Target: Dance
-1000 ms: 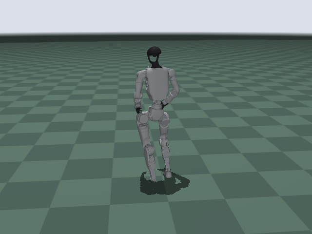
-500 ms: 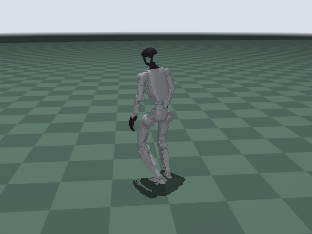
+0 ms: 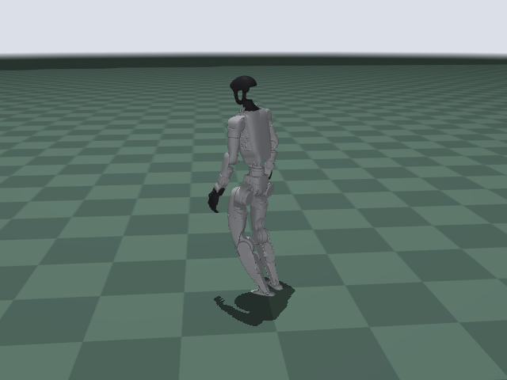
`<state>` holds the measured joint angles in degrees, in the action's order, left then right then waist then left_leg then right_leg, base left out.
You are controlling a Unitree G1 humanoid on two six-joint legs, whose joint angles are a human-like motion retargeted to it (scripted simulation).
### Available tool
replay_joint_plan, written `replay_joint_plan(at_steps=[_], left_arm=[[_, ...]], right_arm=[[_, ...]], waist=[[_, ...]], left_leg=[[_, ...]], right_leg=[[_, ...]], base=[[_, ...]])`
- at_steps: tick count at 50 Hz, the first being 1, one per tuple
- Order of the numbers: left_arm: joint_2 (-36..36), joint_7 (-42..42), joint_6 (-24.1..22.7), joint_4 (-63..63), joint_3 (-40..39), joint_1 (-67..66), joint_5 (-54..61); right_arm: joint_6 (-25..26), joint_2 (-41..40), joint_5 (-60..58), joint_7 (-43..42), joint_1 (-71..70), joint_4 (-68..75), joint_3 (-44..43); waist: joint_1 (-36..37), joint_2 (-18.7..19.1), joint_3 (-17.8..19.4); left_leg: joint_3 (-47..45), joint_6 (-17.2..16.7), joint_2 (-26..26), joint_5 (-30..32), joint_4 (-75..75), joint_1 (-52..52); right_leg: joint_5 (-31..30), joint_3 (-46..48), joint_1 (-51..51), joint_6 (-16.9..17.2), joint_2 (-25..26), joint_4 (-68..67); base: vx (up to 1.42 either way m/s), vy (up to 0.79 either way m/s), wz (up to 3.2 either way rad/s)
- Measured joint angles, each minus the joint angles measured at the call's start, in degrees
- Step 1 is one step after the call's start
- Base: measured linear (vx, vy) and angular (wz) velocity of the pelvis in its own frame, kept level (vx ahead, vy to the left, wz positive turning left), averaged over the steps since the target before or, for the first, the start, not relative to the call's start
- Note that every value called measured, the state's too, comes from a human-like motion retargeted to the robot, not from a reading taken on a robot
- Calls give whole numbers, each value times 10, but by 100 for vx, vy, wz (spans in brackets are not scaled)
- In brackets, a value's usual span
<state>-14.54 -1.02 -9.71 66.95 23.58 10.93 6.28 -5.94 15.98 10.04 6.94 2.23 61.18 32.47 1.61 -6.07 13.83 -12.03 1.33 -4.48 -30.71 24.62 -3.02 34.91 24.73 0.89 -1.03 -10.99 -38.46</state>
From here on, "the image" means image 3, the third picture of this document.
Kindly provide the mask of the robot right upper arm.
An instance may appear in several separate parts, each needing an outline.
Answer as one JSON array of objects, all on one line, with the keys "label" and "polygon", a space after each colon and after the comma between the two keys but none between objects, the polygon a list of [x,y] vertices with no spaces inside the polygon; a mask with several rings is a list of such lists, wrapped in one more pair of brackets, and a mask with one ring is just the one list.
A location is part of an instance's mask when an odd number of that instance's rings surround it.
[{"label": "robot right upper arm", "polygon": [[278,140],[275,128],[273,126],[272,113],[268,108],[264,108],[264,110],[266,111],[267,116],[268,116],[268,120],[269,120],[269,130],[270,130],[271,143],[272,143],[271,150],[275,150],[278,147],[279,140]]}]

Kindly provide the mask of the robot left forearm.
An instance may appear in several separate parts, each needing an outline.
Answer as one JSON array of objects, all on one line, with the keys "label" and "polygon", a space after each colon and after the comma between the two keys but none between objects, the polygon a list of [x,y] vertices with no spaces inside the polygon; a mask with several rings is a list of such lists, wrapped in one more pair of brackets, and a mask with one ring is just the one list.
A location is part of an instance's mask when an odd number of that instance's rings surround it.
[{"label": "robot left forearm", "polygon": [[228,165],[229,159],[230,159],[229,154],[225,153],[223,155],[223,163],[221,166],[221,172],[219,174],[216,184],[214,185],[214,189],[217,191],[217,193],[221,188],[225,188],[225,190],[226,190],[226,186],[228,186],[229,180],[231,178],[231,174],[233,173],[234,168],[231,165]]}]

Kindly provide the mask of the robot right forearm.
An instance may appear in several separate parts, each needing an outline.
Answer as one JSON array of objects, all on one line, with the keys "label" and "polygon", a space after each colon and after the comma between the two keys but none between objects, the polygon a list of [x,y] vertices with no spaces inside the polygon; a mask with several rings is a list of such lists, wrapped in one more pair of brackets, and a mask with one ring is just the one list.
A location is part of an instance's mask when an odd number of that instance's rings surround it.
[{"label": "robot right forearm", "polygon": [[275,162],[276,156],[277,156],[276,149],[271,150],[271,158],[266,160],[266,162],[265,162],[265,174],[268,174],[269,177],[270,177],[270,174],[271,174],[272,169],[274,167],[274,162]]}]

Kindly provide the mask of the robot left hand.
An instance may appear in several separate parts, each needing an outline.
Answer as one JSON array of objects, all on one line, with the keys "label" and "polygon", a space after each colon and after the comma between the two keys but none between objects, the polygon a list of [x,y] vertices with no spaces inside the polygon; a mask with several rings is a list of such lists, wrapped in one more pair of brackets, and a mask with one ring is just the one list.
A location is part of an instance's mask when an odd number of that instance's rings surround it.
[{"label": "robot left hand", "polygon": [[209,204],[209,207],[215,212],[215,213],[219,213],[217,210],[216,210],[216,205],[218,204],[219,202],[219,197],[223,194],[225,188],[221,188],[218,193],[217,191],[213,188],[212,192],[208,195],[209,197],[209,200],[208,200],[208,204]]}]

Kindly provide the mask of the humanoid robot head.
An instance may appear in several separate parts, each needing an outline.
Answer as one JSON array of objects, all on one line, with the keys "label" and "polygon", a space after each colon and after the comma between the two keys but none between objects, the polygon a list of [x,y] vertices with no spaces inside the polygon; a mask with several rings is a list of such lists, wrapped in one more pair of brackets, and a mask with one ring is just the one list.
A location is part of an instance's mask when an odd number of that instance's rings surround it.
[{"label": "humanoid robot head", "polygon": [[[249,92],[250,87],[253,87],[256,85],[257,85],[256,81],[253,78],[251,78],[250,76],[246,76],[246,75],[236,78],[230,84],[231,89],[234,91],[234,98],[235,98],[236,102],[239,105],[243,105],[243,108],[246,107],[245,111],[252,111],[253,112],[253,111],[257,111],[260,109],[259,107],[257,107],[253,103],[253,100],[246,99],[246,93]],[[242,91],[242,100],[241,101],[238,99],[238,91],[239,90]]]}]

